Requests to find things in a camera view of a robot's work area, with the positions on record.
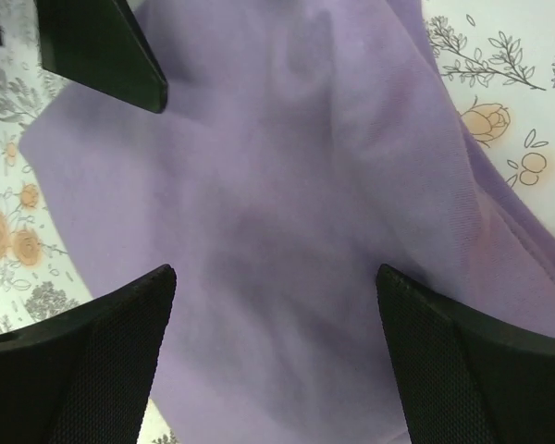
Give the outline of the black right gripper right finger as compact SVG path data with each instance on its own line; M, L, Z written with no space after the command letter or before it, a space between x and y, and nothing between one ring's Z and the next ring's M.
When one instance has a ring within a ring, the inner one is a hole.
M413 443L555 443L555 339L382 265L378 307Z

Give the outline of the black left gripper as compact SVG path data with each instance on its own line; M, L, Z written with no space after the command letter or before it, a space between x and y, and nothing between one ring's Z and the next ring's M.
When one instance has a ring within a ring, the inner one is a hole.
M165 110L167 78L127 1L35 6L43 69L149 112Z

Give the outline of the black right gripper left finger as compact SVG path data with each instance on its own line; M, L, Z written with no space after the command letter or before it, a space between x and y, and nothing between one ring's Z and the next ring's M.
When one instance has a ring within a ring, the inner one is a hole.
M176 274L124 287L0 335L0 443L135 443Z

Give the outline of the lilac purple t shirt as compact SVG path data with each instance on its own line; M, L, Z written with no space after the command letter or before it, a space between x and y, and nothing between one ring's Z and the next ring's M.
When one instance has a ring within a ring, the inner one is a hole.
M184 443L405 443L393 265L555 338L555 240L468 134L417 1L150 1L160 115L71 84L25 131L100 296L162 264L153 385Z

